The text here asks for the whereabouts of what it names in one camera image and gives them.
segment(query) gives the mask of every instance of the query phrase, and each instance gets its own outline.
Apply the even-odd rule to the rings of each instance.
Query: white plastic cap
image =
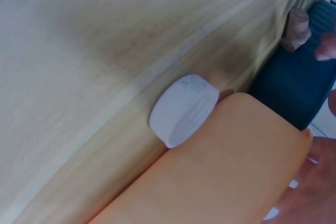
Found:
[[[184,143],[205,122],[219,91],[196,74],[172,84],[156,102],[149,124],[168,148]]]

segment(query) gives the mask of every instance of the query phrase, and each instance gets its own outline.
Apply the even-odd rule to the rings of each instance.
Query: orange plastic container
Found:
[[[220,102],[91,224],[260,223],[312,141],[253,97]]]

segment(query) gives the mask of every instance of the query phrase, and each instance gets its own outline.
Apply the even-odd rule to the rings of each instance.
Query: dark blue fabric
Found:
[[[249,94],[300,130],[321,109],[336,79],[336,60],[314,58],[322,35],[335,32],[336,6],[319,0],[308,15],[311,38],[294,53],[280,46],[249,90]]]

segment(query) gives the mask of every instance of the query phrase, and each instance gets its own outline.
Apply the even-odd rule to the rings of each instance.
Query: fingertip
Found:
[[[336,90],[331,91],[329,94],[328,107],[330,112],[336,116]]]

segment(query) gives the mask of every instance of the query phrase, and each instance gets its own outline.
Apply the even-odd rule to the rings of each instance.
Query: wood panel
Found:
[[[244,89],[314,0],[0,0],[0,223],[84,223],[165,152],[169,83]]]

